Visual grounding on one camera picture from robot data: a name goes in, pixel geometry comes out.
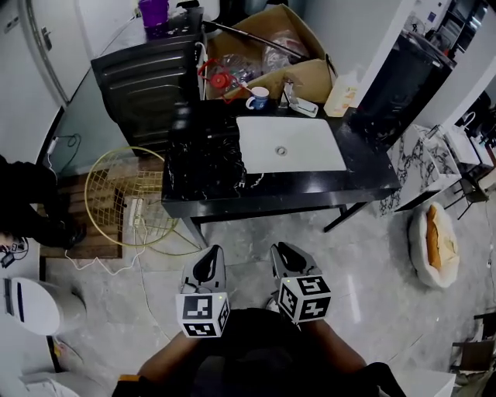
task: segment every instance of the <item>cardboard box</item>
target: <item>cardboard box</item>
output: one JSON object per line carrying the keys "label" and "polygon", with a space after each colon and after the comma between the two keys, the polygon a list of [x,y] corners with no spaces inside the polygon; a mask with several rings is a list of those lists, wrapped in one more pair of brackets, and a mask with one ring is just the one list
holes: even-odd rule
{"label": "cardboard box", "polygon": [[[326,52],[321,43],[293,11],[285,5],[278,5],[244,19],[234,27],[266,40],[270,40],[277,32],[290,30],[300,39],[311,58],[306,62],[264,74],[250,81],[248,87],[265,87],[270,91],[270,98],[279,99],[282,95],[284,79],[290,78],[296,83],[294,89],[299,98],[315,103],[326,103],[336,76],[326,63]],[[261,62],[264,47],[264,44],[257,41],[223,32],[208,41],[208,56],[219,59],[226,54],[241,54]],[[238,91],[239,88],[230,91],[226,97],[232,98]],[[215,98],[215,92],[210,85],[207,88],[207,97]],[[248,97],[249,93],[244,90],[241,98]]]}

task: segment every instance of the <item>blue mug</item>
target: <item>blue mug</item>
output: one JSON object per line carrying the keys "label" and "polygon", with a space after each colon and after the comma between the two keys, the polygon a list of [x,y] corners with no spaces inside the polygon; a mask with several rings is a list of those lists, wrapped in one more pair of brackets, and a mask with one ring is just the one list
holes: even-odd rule
{"label": "blue mug", "polygon": [[253,87],[250,89],[251,97],[246,101],[246,107],[250,110],[261,110],[269,101],[269,90],[264,87]]}

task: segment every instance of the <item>black chair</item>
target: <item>black chair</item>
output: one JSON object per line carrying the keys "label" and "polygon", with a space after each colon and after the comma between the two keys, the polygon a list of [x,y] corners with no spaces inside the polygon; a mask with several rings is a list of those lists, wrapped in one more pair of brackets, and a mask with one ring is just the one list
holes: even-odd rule
{"label": "black chair", "polygon": [[182,131],[194,118],[200,102],[196,43],[202,41],[202,11],[188,10],[164,29],[174,34],[91,61],[107,113],[129,145],[157,153],[165,152],[171,131]]}
{"label": "black chair", "polygon": [[493,339],[496,335],[496,312],[479,314],[474,319],[482,320],[482,340]]}
{"label": "black chair", "polygon": [[458,217],[458,220],[460,220],[462,216],[465,215],[468,209],[475,202],[487,202],[489,200],[489,196],[487,195],[485,190],[483,190],[479,186],[477,181],[473,179],[471,176],[464,175],[463,178],[460,180],[460,184],[462,188],[460,190],[457,190],[455,192],[455,195],[460,192],[463,192],[462,196],[444,208],[444,209],[448,209],[449,207],[457,204],[460,200],[466,199],[468,206],[465,209],[465,211],[463,211],[462,215]]}
{"label": "black chair", "polygon": [[460,365],[452,365],[451,371],[488,371],[493,362],[494,340],[483,342],[453,343],[453,347],[461,347]]}

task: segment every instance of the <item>marble floor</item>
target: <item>marble floor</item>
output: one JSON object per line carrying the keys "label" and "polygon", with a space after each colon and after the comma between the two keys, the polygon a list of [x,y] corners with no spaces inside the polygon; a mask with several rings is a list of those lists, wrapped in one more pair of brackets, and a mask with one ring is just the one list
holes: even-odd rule
{"label": "marble floor", "polygon": [[[443,193],[437,200],[447,204],[453,194]],[[459,202],[449,214],[456,219],[465,205]],[[496,228],[496,195],[454,221],[460,269],[456,283],[445,291],[425,287],[415,275],[406,235],[410,213],[377,217],[368,206],[332,232],[322,233],[338,215],[331,209],[205,225],[208,242],[224,249],[232,307],[263,305],[275,289],[270,245],[294,243],[314,256],[332,290],[327,321],[366,361],[448,371],[451,343],[472,337],[473,315],[496,306],[487,266]],[[179,230],[188,235],[182,225]],[[156,248],[191,252],[176,235]],[[135,255],[134,249],[127,249],[122,260],[105,264],[117,270],[130,266]],[[116,276],[97,264],[77,271],[67,260],[48,260],[47,281],[72,288],[88,310],[84,328],[59,337],[75,352],[63,355],[62,365],[93,378],[109,393],[120,374],[136,373],[178,332],[174,295],[182,267],[198,255],[166,257],[146,250],[139,263]]]}

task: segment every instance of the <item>trash can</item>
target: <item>trash can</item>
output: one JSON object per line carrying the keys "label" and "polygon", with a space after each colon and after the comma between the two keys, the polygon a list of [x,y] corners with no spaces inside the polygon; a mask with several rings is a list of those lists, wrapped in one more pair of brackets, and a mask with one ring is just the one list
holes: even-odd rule
{"label": "trash can", "polygon": [[21,378],[29,397],[106,397],[97,382],[71,372],[41,372]]}
{"label": "trash can", "polygon": [[19,324],[38,335],[75,330],[86,320],[84,303],[70,291],[28,278],[10,280],[10,313]]}

